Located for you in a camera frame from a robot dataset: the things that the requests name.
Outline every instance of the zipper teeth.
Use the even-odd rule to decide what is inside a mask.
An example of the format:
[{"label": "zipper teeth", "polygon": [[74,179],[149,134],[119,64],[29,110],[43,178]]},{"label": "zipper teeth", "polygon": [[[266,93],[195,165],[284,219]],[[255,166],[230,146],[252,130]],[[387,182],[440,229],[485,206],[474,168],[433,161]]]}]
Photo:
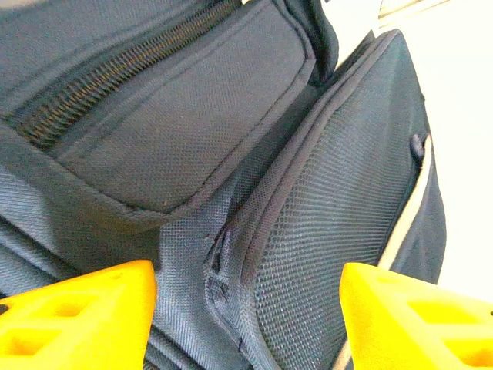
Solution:
[{"label": "zipper teeth", "polygon": [[39,149],[49,150],[71,125],[120,85],[205,35],[240,5],[240,0],[216,2],[171,29],[101,63],[69,82],[20,123],[17,132]]}]

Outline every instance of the backpack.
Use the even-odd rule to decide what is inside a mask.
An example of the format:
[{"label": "backpack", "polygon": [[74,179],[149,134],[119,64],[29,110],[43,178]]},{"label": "backpack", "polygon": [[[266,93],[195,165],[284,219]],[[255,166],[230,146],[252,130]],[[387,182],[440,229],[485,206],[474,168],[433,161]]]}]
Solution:
[{"label": "backpack", "polygon": [[346,262],[437,281],[444,208],[398,30],[336,68],[316,0],[0,15],[4,296],[148,259],[145,369],[338,370]]}]

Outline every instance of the padded compartment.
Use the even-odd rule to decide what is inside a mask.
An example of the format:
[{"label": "padded compartment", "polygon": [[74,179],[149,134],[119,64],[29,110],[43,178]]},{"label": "padded compartment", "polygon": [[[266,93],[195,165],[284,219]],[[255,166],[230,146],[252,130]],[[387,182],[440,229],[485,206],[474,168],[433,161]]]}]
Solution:
[{"label": "padded compartment", "polygon": [[344,263],[379,261],[428,132],[404,37],[384,34],[317,102],[206,262],[209,308],[254,368],[334,364]]},{"label": "padded compartment", "polygon": [[126,205],[169,213],[203,202],[314,67],[307,37],[277,3],[243,6],[189,49],[141,72],[77,123],[54,150],[57,160]]}]

